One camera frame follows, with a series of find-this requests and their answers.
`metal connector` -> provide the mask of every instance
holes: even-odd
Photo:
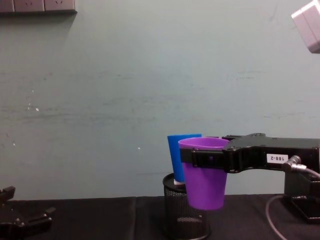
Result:
[[[282,170],[285,173],[294,173],[294,172],[305,172],[307,166],[301,164],[301,158],[297,155],[290,157],[288,161],[282,164]]]

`robotic arm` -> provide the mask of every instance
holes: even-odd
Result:
[[[182,149],[183,161],[232,174],[250,169],[289,173],[309,168],[320,172],[320,139],[267,137],[264,133],[228,135],[223,139],[230,142],[222,151]]]
[[[320,139],[267,137],[264,133],[227,135],[222,150],[180,149],[194,168],[236,174],[265,169],[285,172],[284,197],[310,223],[320,223]]]

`gray cable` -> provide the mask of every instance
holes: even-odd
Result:
[[[320,174],[317,173],[316,171],[313,171],[313,170],[311,170],[311,169],[309,169],[309,168],[306,168],[306,169],[304,169],[303,172],[309,173],[309,174],[317,177],[317,178],[320,180]],[[271,197],[271,198],[268,200],[268,202],[266,203],[266,206],[265,206],[265,215],[266,215],[266,218],[267,218],[267,220],[268,220],[268,222],[269,222],[272,230],[279,236],[279,238],[281,238],[282,240],[288,240],[288,239],[286,239],[286,238],[278,231],[278,229],[277,229],[277,228],[275,227],[275,225],[273,224],[273,222],[272,222],[272,220],[271,220],[271,217],[270,217],[270,211],[269,211],[269,209],[270,209],[270,204],[271,204],[274,200],[282,199],[282,198],[283,198],[283,195],[277,195],[277,196]]]
[[[266,203],[266,206],[265,206],[265,215],[266,215],[266,218],[272,228],[272,230],[282,239],[282,240],[287,240],[279,231],[278,229],[276,229],[275,225],[272,223],[272,220],[271,220],[271,217],[270,217],[270,211],[269,211],[269,208],[270,208],[270,204],[276,200],[276,199],[282,199],[283,196],[282,195],[277,195],[277,196],[273,196],[271,197],[268,202]]]
[[[320,180],[320,174],[317,173],[316,171],[313,171],[313,170],[311,170],[311,169],[309,169],[309,168],[306,168],[304,171],[305,171],[306,173],[309,173],[309,174],[317,177],[317,178]]]

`power outlet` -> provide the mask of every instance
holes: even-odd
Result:
[[[75,0],[44,0],[44,9],[49,11],[75,11]]]
[[[0,13],[13,13],[14,0],[0,0]]]
[[[16,13],[44,12],[44,0],[13,0]]]

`black wire mesh cup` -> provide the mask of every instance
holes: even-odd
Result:
[[[172,240],[203,240],[210,233],[208,214],[188,204],[184,184],[174,184],[174,174],[163,179],[165,217],[164,231]]]

